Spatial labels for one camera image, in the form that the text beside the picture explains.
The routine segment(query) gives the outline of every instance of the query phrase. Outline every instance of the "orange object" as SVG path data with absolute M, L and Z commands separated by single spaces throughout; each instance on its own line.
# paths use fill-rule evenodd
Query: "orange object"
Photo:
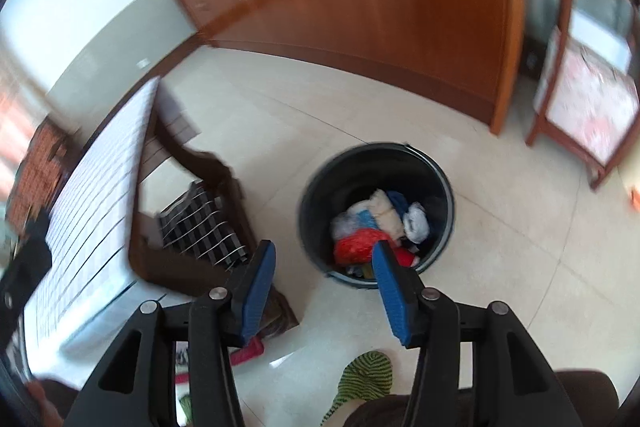
M 631 206 L 640 212 L 640 192 L 635 187 L 631 189 Z

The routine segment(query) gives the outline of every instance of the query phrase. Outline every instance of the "pink cloth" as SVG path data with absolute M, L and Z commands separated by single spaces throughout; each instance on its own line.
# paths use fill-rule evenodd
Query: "pink cloth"
M 534 100 L 537 112 L 556 59 L 558 38 L 556 28 Z M 631 77 L 569 38 L 547 120 L 606 165 L 634 121 L 638 107 L 638 92 Z

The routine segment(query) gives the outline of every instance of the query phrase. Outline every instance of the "white mattress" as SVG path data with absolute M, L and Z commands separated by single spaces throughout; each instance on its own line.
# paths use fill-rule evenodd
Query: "white mattress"
M 136 282 L 127 251 L 138 165 L 158 84 L 158 78 L 151 79 L 117 113 L 53 206 L 46 237 L 52 267 L 24 309 L 27 357 L 35 375 L 74 383 L 77 378 L 64 374 L 62 362 L 73 355 L 75 337 L 88 329 L 89 337 L 104 340 L 105 320 L 116 325 L 135 309 L 124 305 L 111 318 L 101 314 L 127 290 L 144 285 Z M 146 298 L 162 295 L 157 287 L 144 286 Z

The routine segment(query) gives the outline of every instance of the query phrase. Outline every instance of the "black bucket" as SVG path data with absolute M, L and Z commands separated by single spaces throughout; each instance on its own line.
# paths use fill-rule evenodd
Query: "black bucket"
M 306 187 L 298 209 L 298 233 L 311 261 L 323 272 L 357 288 L 377 288 L 376 280 L 347 275 L 334 262 L 331 221 L 377 189 L 396 190 L 427 214 L 429 237 L 420 245 L 418 273 L 447 246 L 453 231 L 453 190 L 442 169 L 408 144 L 370 143 L 350 149 L 324 165 Z

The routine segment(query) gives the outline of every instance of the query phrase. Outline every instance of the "metal screw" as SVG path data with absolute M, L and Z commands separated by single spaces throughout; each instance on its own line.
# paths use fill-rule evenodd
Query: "metal screw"
M 144 301 L 140 304 L 140 311 L 145 315 L 153 313 L 156 311 L 156 308 L 158 308 L 158 303 L 156 301 Z
M 228 294 L 228 291 L 222 286 L 218 286 L 217 288 L 213 288 L 209 291 L 209 297 L 214 301 L 222 301 L 222 299 L 226 297 L 226 294 Z
M 495 301 L 491 303 L 491 311 L 496 315 L 506 315 L 509 313 L 509 307 L 502 301 Z
M 420 295 L 428 301 L 437 301 L 440 298 L 440 292 L 436 288 L 425 288 Z

